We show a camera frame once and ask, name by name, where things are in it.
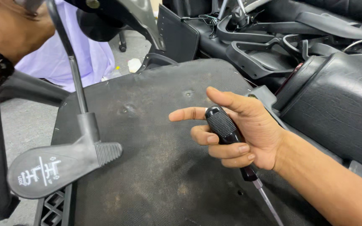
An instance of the caster wheel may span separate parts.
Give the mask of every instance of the caster wheel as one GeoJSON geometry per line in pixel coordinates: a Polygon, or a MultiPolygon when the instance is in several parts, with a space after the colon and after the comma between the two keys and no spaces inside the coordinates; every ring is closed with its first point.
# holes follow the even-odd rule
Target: caster wheel
{"type": "Polygon", "coordinates": [[[121,52],[127,51],[127,48],[123,47],[122,45],[119,45],[118,48],[119,48],[119,50],[120,50],[121,52]]]}

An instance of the lavender fabric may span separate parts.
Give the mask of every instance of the lavender fabric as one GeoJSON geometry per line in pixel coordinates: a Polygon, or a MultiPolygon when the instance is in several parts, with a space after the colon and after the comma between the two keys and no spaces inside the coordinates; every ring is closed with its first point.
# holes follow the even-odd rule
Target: lavender fabric
{"type": "MultiPolygon", "coordinates": [[[[76,7],[56,0],[58,13],[75,52],[83,87],[101,81],[114,69],[114,55],[108,43],[96,42],[83,34],[76,19],[76,7]]],[[[45,78],[75,91],[68,56],[57,32],[37,51],[25,56],[15,68],[36,78],[45,78]]]]}

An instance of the gray carpet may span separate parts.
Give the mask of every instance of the gray carpet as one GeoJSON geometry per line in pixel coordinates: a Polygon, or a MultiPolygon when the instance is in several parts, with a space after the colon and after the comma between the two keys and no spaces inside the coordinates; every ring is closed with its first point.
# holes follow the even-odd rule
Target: gray carpet
{"type": "MultiPolygon", "coordinates": [[[[129,74],[128,60],[138,58],[143,62],[150,49],[150,42],[136,31],[125,31],[125,38],[128,47],[125,53],[118,49],[118,35],[109,42],[115,65],[120,67],[122,75],[129,74]]],[[[50,145],[57,111],[57,107],[21,99],[8,100],[1,104],[8,166],[22,152],[50,145]]],[[[0,221],[0,226],[33,225],[36,205],[37,200],[21,199],[12,216],[0,221]]]]}

